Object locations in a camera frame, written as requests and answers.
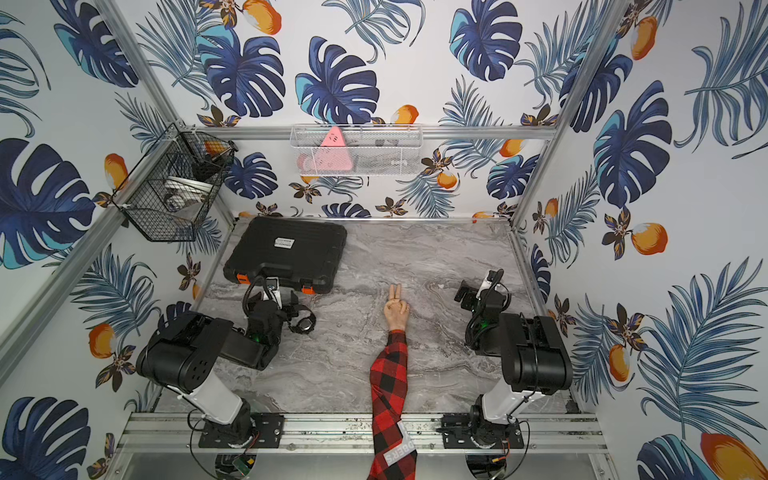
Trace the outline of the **black wrist watch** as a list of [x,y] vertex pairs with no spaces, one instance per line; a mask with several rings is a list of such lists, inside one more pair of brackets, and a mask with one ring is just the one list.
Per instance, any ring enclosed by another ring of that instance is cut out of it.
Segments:
[[288,328],[292,333],[309,335],[314,331],[317,318],[306,306],[301,304],[291,305],[286,310]]

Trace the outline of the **red plaid sleeved forearm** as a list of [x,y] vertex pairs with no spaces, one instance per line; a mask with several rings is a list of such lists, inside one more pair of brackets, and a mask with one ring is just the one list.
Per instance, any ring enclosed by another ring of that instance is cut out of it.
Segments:
[[418,453],[414,449],[399,459],[396,455],[386,459],[386,455],[405,440],[401,420],[408,392],[407,367],[406,333],[390,331],[386,346],[369,372],[374,448],[369,479],[415,478]]

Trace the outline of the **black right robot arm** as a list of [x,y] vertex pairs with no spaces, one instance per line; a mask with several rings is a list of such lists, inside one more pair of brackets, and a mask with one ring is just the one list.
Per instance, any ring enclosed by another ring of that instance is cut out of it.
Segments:
[[521,449],[520,414],[543,396],[570,388],[573,367],[555,320],[513,313],[504,271],[491,270],[480,286],[463,281],[454,300],[471,313],[464,343],[501,361],[501,379],[479,395],[467,414],[444,415],[447,449]]

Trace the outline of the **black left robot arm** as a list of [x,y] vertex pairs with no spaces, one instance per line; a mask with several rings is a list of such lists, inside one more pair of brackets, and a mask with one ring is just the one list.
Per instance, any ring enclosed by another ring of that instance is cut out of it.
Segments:
[[262,436],[248,401],[214,373],[216,361],[263,371],[277,356],[284,328],[308,334],[316,325],[316,316],[294,292],[282,298],[278,278],[262,278],[258,285],[262,292],[254,295],[255,285],[250,284],[241,302],[245,329],[187,310],[158,329],[137,360],[140,376],[181,396],[202,414],[202,447],[249,447]]

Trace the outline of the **person's bare hand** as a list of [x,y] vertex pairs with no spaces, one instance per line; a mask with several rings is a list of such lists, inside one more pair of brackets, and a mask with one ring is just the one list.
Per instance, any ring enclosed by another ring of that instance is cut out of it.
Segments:
[[406,331],[410,318],[410,305],[402,298],[401,284],[392,284],[389,287],[388,300],[383,312],[390,331]]

